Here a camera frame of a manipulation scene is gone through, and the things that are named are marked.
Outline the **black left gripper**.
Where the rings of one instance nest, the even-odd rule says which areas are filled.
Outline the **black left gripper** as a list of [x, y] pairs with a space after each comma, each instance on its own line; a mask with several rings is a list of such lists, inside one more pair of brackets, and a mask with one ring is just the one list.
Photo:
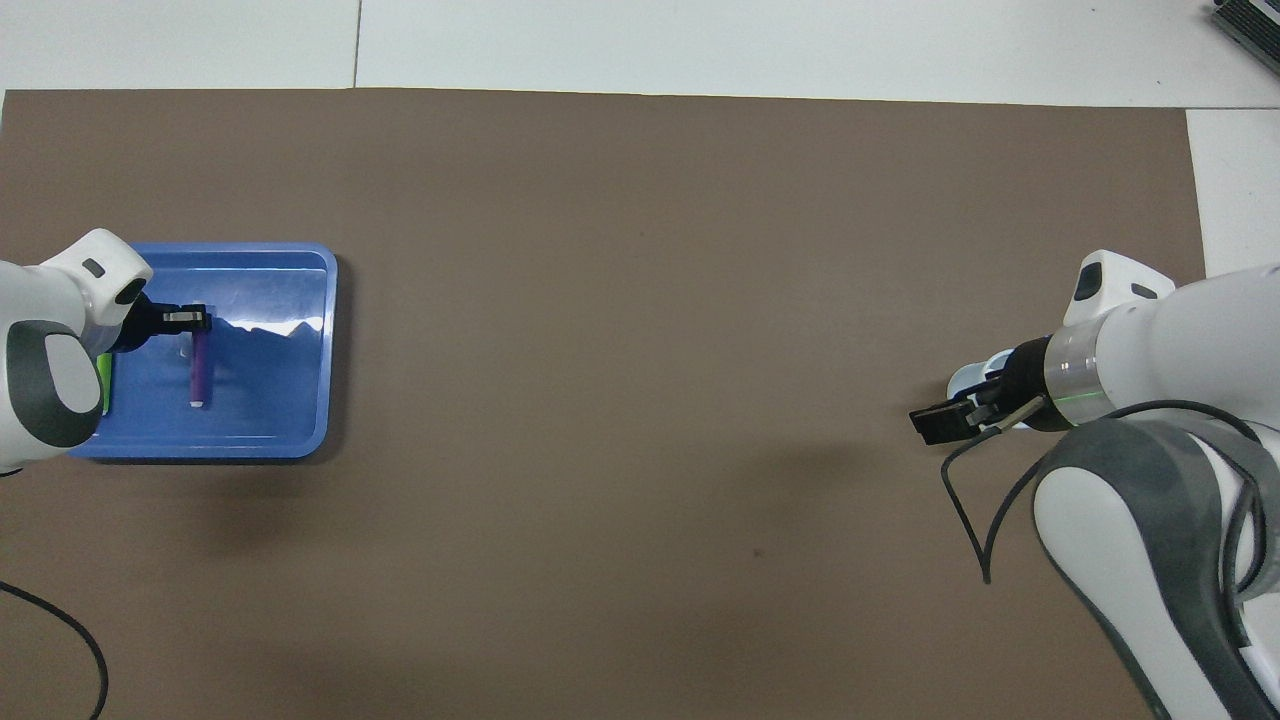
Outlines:
[[108, 351], [136, 351], [152, 337], [197, 334], [211, 328], [212, 311], [206, 305], [157, 304], [141, 295], [127, 313]]

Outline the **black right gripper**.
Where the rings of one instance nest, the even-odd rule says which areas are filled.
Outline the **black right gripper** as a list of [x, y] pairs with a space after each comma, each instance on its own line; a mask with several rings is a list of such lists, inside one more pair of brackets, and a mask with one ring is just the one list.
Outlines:
[[[1007, 356], [1002, 372], [989, 373], [980, 382], [975, 397], [948, 398], [928, 407], [911, 410], [908, 420], [928, 446], [950, 445], [977, 438], [995, 415], [1007, 420], [1034, 398], [1042, 405], [1019, 423], [1033, 430], [1053, 433], [1074, 425], [1060, 413], [1044, 374], [1050, 338], [1020, 343]], [[995, 401], [979, 404], [978, 401]]]

